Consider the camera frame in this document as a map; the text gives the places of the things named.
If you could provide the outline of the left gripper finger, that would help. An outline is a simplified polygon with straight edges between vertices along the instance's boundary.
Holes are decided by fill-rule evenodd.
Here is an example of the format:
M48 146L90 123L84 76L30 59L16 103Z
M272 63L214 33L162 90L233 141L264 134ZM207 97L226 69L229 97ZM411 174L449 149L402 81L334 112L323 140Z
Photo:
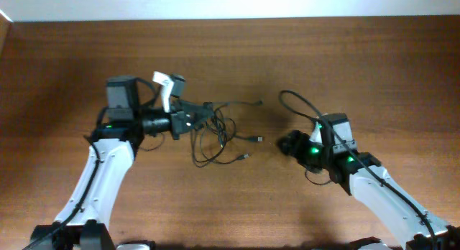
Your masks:
M183 110L187 114L195 114L197 116L212 116L213 104L211 102L192 103L183 101Z
M212 116L209 115L195 115L192 119L193 129L199 131L206 126L206 123Z

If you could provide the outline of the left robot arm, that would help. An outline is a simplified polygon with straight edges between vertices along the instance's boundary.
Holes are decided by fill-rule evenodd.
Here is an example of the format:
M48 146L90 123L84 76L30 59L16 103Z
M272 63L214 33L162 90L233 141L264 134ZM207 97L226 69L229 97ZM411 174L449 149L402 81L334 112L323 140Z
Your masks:
M213 115L212 104L181 99L185 79L155 73L146 86L153 97L141 103L141 78L120 75L106 82L108 104L87 136L86 166L69 201L50 225L38 225L28 249L115 249L109 234L111 212L125 174L146 136L170 132L173 139L196 129Z

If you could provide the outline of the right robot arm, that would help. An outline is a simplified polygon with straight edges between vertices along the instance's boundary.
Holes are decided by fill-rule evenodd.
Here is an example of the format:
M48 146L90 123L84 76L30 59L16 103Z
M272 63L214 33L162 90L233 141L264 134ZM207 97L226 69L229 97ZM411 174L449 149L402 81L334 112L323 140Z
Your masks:
M458 249L459 228L424 208L369 152L359 152L346 114L312 120L310 134L292 130L277 141L306 172L327 171L329 181L370 209L403 249Z

